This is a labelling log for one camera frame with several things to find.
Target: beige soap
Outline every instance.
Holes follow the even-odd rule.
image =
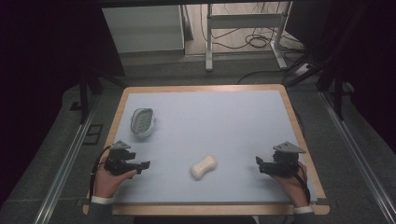
[[[190,171],[192,176],[194,176],[196,179],[201,179],[204,174],[206,174],[208,171],[211,171],[216,168],[218,165],[218,161],[213,156],[206,156],[203,160],[200,162],[194,164]]]

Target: metal frame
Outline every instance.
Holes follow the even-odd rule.
[[[232,29],[232,28],[262,28],[277,27],[275,39],[271,41],[271,49],[275,54],[276,61],[280,69],[286,69],[286,63],[280,54],[279,41],[285,29],[286,20],[290,9],[290,2],[287,3],[282,13],[271,14],[237,14],[237,15],[213,15],[211,4],[207,4],[207,31],[206,31],[206,71],[213,70],[212,51],[212,29]]]

